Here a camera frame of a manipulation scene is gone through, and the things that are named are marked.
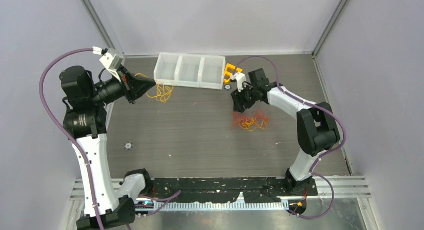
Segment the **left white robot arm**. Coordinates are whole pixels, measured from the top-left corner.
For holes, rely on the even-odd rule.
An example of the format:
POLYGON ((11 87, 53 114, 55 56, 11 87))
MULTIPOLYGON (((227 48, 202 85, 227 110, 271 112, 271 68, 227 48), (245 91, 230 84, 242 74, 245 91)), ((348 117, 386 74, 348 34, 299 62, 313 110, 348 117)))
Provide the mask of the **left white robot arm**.
POLYGON ((136 76, 120 66, 117 76, 95 83, 92 72, 71 66, 60 73, 66 114, 63 127, 78 158, 84 214, 77 229, 110 229, 135 221, 138 195, 149 196, 153 183, 145 169, 127 173, 119 190, 112 183, 107 157, 106 105, 125 97, 130 103, 156 85, 152 78, 136 76))

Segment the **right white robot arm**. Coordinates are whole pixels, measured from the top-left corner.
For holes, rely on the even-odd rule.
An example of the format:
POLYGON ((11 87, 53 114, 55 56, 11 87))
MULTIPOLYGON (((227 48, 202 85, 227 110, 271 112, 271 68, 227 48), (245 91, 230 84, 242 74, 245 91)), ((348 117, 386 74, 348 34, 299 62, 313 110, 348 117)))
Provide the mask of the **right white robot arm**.
POLYGON ((233 109, 244 112, 256 102, 275 106, 296 120, 300 151, 284 178, 284 188, 292 195, 300 194, 310 183, 320 157, 340 140, 340 132, 329 103, 308 101, 278 82, 271 82, 262 68, 245 75, 236 72, 230 81, 237 84, 231 93, 233 109))

